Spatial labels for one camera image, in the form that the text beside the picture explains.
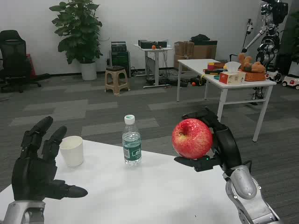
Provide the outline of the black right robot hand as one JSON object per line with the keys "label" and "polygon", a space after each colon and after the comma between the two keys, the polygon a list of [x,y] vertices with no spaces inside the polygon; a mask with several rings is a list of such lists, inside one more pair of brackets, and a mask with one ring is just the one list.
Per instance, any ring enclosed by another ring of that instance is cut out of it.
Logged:
{"label": "black right robot hand", "polygon": [[208,107],[202,111],[187,113],[182,116],[183,121],[195,119],[202,121],[207,127],[213,130],[213,152],[211,158],[207,155],[187,159],[183,156],[175,157],[174,161],[188,167],[194,168],[195,171],[201,172],[213,169],[214,166],[221,166],[224,171],[232,171],[232,168],[242,165],[239,148],[230,129],[218,121],[218,117]]}

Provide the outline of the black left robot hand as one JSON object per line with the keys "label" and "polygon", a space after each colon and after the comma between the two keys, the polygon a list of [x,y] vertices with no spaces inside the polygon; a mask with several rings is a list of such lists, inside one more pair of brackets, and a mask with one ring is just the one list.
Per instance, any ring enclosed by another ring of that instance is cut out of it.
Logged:
{"label": "black left robot hand", "polygon": [[84,188],[55,179],[56,157],[67,127],[61,126],[44,142],[43,156],[38,157],[43,137],[52,123],[51,116],[45,117],[24,133],[21,154],[14,164],[12,174],[12,189],[16,201],[43,201],[45,198],[61,200],[65,197],[81,198],[88,194]]}

